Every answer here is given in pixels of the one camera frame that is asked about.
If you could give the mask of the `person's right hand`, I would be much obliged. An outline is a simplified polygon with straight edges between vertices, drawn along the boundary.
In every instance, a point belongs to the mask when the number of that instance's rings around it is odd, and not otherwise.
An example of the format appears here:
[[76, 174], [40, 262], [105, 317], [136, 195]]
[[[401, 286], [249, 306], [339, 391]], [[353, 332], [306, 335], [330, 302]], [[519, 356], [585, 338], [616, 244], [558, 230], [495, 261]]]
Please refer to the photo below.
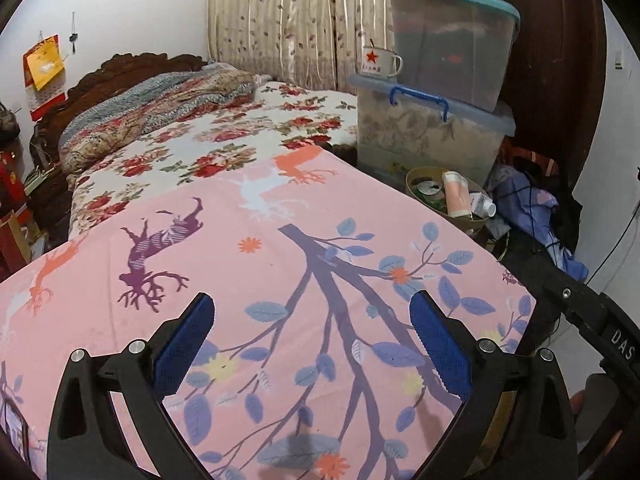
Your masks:
[[582, 411], [582, 407], [585, 402], [585, 393], [586, 390], [582, 389], [570, 397], [570, 408], [572, 409], [574, 419], [578, 419], [578, 416]]

